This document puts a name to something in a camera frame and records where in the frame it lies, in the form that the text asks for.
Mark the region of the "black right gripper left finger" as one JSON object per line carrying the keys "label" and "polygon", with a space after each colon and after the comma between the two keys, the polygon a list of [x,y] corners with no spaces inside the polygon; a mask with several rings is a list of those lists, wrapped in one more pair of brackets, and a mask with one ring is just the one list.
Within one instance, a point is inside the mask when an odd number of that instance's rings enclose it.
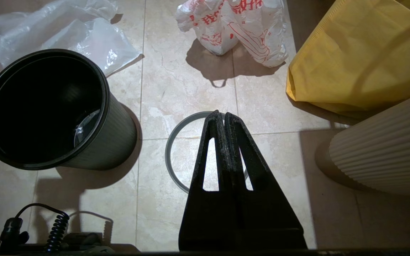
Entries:
{"label": "black right gripper left finger", "polygon": [[[235,229],[240,210],[240,151],[231,114],[205,114],[199,149],[182,219],[182,230]],[[215,141],[218,190],[203,188],[210,141]]]}

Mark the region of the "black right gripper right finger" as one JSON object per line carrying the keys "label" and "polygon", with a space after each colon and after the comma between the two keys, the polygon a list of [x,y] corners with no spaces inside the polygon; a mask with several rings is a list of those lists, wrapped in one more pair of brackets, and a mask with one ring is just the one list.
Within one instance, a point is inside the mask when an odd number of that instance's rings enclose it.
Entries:
{"label": "black right gripper right finger", "polygon": [[249,229],[301,230],[293,208],[245,123],[230,112],[226,113],[226,138],[239,223]]}

